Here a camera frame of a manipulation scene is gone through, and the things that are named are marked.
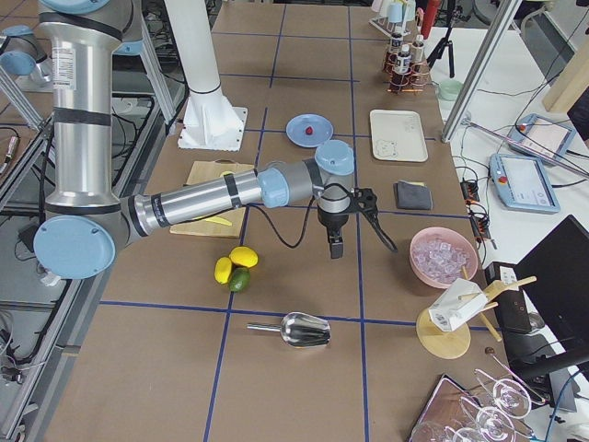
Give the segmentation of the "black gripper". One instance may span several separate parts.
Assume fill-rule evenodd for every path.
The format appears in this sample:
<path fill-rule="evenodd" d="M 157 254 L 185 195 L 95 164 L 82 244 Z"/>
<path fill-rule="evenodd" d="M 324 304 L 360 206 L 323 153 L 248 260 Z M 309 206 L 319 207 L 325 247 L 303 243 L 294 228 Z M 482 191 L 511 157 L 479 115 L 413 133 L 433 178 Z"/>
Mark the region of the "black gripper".
<path fill-rule="evenodd" d="M 318 201 L 318 220 L 326 228 L 330 258 L 343 256 L 341 230 L 350 215 L 360 214 L 378 230 L 377 197 L 372 189 L 326 186 Z"/>

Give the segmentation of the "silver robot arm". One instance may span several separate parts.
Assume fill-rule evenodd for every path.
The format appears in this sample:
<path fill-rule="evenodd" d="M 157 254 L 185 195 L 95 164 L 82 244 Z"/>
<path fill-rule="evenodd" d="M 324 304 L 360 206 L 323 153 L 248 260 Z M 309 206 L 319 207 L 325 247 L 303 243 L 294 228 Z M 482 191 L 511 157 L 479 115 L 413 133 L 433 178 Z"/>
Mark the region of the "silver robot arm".
<path fill-rule="evenodd" d="M 39 21 L 52 43 L 55 186 L 33 240 L 38 262 L 63 279 L 109 269 L 117 254 L 155 230 L 245 206 L 283 207 L 310 199 L 326 228 L 330 255 L 343 253 L 342 227 L 361 214 L 378 227 L 375 194 L 352 184 L 352 149 L 321 143 L 296 163 L 146 194 L 144 183 L 122 195 L 112 175 L 112 58 L 124 44 L 145 39 L 137 1 L 42 1 Z"/>

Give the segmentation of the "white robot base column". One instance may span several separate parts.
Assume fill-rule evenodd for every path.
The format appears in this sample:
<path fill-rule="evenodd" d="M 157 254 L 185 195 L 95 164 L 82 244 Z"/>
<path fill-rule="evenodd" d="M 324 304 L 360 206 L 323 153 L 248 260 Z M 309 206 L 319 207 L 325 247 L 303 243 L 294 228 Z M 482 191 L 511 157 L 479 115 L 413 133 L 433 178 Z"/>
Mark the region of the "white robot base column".
<path fill-rule="evenodd" d="M 234 107 L 222 90 L 205 3 L 170 0 L 165 5 L 189 90 L 179 147 L 239 150 L 248 110 Z"/>

